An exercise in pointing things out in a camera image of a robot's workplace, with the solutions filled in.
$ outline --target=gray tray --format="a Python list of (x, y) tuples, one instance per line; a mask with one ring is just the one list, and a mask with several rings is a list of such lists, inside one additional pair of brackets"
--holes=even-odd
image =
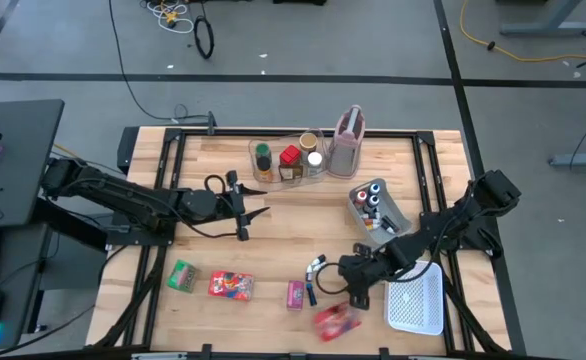
[[(380, 193), (378, 197), (380, 198), (380, 204), (378, 205), (378, 209), (382, 216), (386, 215), (393, 221), (397, 226), (400, 227), (400, 232), (392, 235), (386, 232), (382, 227), (379, 227), (375, 230), (367, 230), (366, 225), (364, 225), (364, 220), (360, 217), (362, 214), (358, 209), (355, 208), (353, 201), (355, 200), (355, 196), (359, 191), (367, 191), (371, 184), (376, 183), (380, 185)], [(353, 190), (349, 191), (349, 202), (347, 204), (349, 208), (349, 212), (355, 219), (355, 223), (357, 227), (360, 228), (362, 233), (366, 236), (369, 245), (375, 247), (386, 244), (388, 241), (393, 239), (396, 236), (404, 235), (411, 231), (411, 227), (413, 226), (411, 222), (402, 215), (400, 209), (395, 205), (395, 201), (389, 194), (388, 190), (386, 189), (386, 181), (384, 179), (373, 179), (365, 184), (362, 184)]]

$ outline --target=green snack box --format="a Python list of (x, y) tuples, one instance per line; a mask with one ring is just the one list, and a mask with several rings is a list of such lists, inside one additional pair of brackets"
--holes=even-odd
[(167, 285), (173, 289), (191, 293), (195, 284), (197, 269), (186, 261), (178, 260), (169, 276)]

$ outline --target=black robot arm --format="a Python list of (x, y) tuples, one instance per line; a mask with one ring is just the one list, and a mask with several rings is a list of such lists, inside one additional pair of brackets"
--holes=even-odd
[(421, 213), (419, 231), (396, 237), (375, 251), (355, 244), (356, 255), (344, 255), (338, 263), (338, 274), (346, 280), (350, 304), (368, 309), (369, 287), (380, 280), (410, 281), (398, 279), (415, 267), (424, 251), (429, 249), (437, 256), (446, 243), (459, 241), (475, 219), (508, 213), (517, 205), (520, 195), (501, 171), (489, 171), (470, 181), (464, 196), (453, 207)]
[(236, 219), (237, 237), (248, 240), (246, 226), (268, 208), (245, 214), (243, 195), (265, 194), (237, 183), (237, 173), (226, 174), (222, 192), (205, 190), (149, 189), (87, 165), (79, 159), (51, 159), (42, 181), (44, 197), (81, 196), (125, 215), (132, 226), (153, 234), (163, 234), (183, 222), (192, 227), (224, 219)]

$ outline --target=red snack package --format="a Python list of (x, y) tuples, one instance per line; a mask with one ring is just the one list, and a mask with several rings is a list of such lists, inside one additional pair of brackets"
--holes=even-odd
[(214, 271), (209, 283), (209, 295), (249, 301), (252, 288), (253, 275)]
[(315, 330), (322, 341), (331, 341), (362, 323), (355, 309), (343, 302), (331, 306), (313, 318)]

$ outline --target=white plastic basket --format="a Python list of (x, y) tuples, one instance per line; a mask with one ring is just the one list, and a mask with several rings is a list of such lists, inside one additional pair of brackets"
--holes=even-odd
[[(428, 262), (418, 261), (413, 270), (402, 276), (417, 275)], [(396, 330), (424, 335), (439, 335), (444, 328), (444, 293), (442, 268), (436, 263), (426, 273), (408, 283), (386, 283), (384, 302), (386, 322)]]

